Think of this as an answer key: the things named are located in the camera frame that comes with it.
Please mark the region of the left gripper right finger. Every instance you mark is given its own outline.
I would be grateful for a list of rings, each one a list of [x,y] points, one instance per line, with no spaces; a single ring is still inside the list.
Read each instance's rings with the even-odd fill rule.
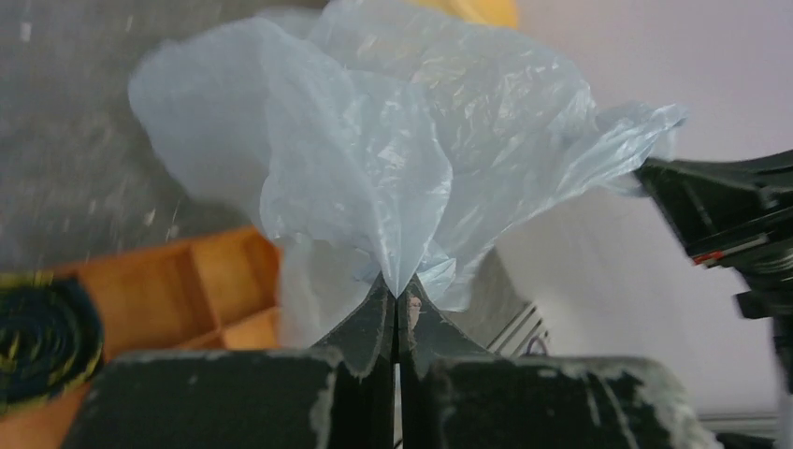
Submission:
[[[407,448],[715,448],[668,369],[641,357],[495,355],[430,302],[397,301]]]

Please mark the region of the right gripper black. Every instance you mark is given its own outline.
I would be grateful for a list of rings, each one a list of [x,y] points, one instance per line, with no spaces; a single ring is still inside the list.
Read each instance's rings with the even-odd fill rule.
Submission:
[[[634,172],[694,264],[736,270],[743,317],[792,314],[792,153],[737,162],[650,158]]]

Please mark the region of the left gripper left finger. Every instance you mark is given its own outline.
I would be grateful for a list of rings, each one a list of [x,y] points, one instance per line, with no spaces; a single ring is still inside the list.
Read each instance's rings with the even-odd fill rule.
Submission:
[[[66,448],[389,448],[395,300],[383,279],[302,350],[151,350],[93,381]]]

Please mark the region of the light blue plastic trash bag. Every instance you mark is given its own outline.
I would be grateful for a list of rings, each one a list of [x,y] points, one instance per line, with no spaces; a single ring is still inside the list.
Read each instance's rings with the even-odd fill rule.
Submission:
[[[598,107],[562,53],[399,1],[269,8],[149,52],[128,84],[193,198],[282,248],[281,343],[307,347],[383,277],[463,311],[498,237],[669,158],[677,105]]]

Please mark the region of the yellow round trash bin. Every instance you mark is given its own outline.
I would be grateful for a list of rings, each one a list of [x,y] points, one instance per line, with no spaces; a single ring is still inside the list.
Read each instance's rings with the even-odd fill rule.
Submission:
[[[465,22],[512,29],[519,27],[519,10],[513,0],[412,0],[412,2],[417,6],[442,11]]]

